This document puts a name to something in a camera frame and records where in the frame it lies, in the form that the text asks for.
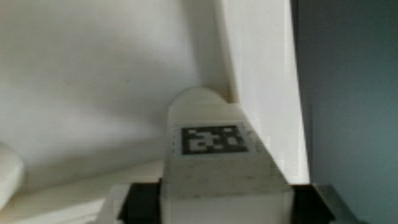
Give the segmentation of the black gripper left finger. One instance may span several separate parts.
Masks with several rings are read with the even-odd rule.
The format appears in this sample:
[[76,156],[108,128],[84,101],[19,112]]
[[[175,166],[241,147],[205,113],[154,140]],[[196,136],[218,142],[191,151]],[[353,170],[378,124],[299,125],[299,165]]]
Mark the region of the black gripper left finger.
[[161,224],[157,183],[111,187],[102,204],[102,224]]

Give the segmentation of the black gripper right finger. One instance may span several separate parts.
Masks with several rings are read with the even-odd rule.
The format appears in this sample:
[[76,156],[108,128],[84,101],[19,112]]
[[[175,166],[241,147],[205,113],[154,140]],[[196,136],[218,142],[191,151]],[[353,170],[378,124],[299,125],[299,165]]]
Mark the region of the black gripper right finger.
[[294,185],[291,224],[358,224],[330,185]]

